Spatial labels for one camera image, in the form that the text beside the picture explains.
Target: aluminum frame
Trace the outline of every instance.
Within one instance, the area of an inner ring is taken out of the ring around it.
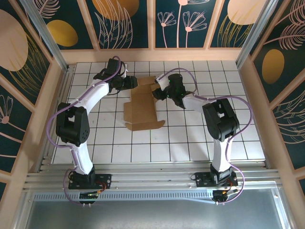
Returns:
[[[266,24],[268,23],[269,18],[271,17],[273,11],[276,8],[278,0],[268,0],[264,4],[261,13],[258,16],[255,24],[251,28],[249,35],[247,36],[243,47],[236,59],[237,69],[240,70],[243,63],[247,59],[251,49],[253,48],[255,42],[259,38],[261,32],[265,28]]]
[[[239,166],[245,175],[245,189],[272,190],[283,228],[295,228],[290,209],[285,204],[285,194],[281,191],[282,183],[278,171],[266,169],[263,162],[236,162],[234,165]],[[209,171],[209,166],[210,163],[205,162],[96,165],[96,173],[112,174],[112,187],[106,190],[103,193],[104,197],[98,201],[115,201],[122,198],[143,200],[143,195],[146,195],[146,200],[155,200],[158,196],[160,200],[160,195],[168,193],[163,199],[188,199],[210,203],[207,198],[214,188],[197,188],[195,181],[190,179],[194,172]],[[60,168],[45,165],[41,172],[27,175],[14,229],[25,228],[33,201],[39,201],[39,198],[44,198],[43,201],[67,201],[63,199],[62,181],[65,169],[69,167],[72,165],[61,165]],[[77,200],[80,191],[69,190],[69,195]],[[207,196],[198,199],[196,195],[203,192],[208,193]]]
[[[57,60],[61,69],[64,72],[67,72],[68,65],[67,65],[64,57],[62,56],[58,45],[55,43],[55,40],[53,39],[52,35],[50,34],[50,31],[48,30],[46,23],[40,16],[40,14],[34,4],[34,1],[20,0],[20,3],[22,4],[25,11],[29,15],[31,21],[33,22],[34,26],[38,30],[39,34],[45,41],[45,44],[48,46],[50,52],[53,54],[53,56]]]

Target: metal base plate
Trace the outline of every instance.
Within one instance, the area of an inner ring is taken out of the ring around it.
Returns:
[[[110,189],[111,185],[111,174],[96,174],[95,175],[95,183],[93,185],[87,183],[78,183],[73,181],[69,183],[68,188],[73,189],[103,189],[103,183],[106,184],[106,189]]]

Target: cardboard flap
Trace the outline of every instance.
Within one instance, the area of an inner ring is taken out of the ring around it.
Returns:
[[[152,94],[151,85],[139,85],[130,90],[131,99],[137,94]]]
[[[155,84],[155,76],[148,76],[143,78],[138,78],[138,85]]]
[[[132,122],[132,103],[124,103],[124,121]]]
[[[139,130],[154,130],[159,129],[162,126],[164,126],[165,121],[159,121],[159,122],[152,122],[152,123],[137,123],[137,124],[130,124],[126,123],[127,129],[131,131],[139,131]]]

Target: black mounting bracket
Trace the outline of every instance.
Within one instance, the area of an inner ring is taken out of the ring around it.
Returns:
[[[225,179],[223,182],[219,182],[218,184],[216,184],[214,177],[210,172],[198,172],[194,173],[194,175],[195,178],[193,180],[196,181],[197,187],[230,187],[231,183],[232,186],[238,186],[236,173],[234,171],[231,172],[231,175],[227,179]]]
[[[75,179],[78,176],[75,173],[72,173],[69,176],[69,186],[68,189],[110,189],[111,186],[111,174],[95,174],[94,182],[80,182]]]

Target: dark teal wallpaper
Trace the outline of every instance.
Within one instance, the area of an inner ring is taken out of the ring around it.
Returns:
[[[146,0],[86,0],[101,49],[148,48]]]
[[[292,0],[254,59],[270,102],[305,68],[304,11],[304,1]]]
[[[0,182],[0,202],[1,202],[5,187],[6,187],[6,184]]]
[[[61,50],[93,49],[77,0],[33,2]]]
[[[0,170],[11,172],[31,112],[0,86]]]
[[[301,188],[302,188],[304,196],[305,196],[305,179],[300,180],[300,185],[301,185]]]
[[[216,0],[156,0],[155,47],[202,48],[215,3]]]
[[[295,169],[305,166],[305,81],[274,110],[277,125]]]
[[[0,74],[35,104],[50,63],[6,0],[0,18]]]
[[[225,0],[210,47],[241,48],[263,5],[261,0]]]
[[[253,48],[251,49],[250,51],[250,55],[252,56],[253,52],[256,50],[257,46],[258,46],[258,43],[261,41],[261,37],[266,33],[270,23],[272,22],[273,18],[275,17],[278,9],[281,7],[282,3],[283,3],[284,0],[278,0],[277,2],[277,5],[275,7],[275,10],[273,11],[273,13],[271,14],[265,28],[263,29],[263,31],[261,32],[260,36],[257,38],[257,41],[255,42],[255,44],[253,45]]]

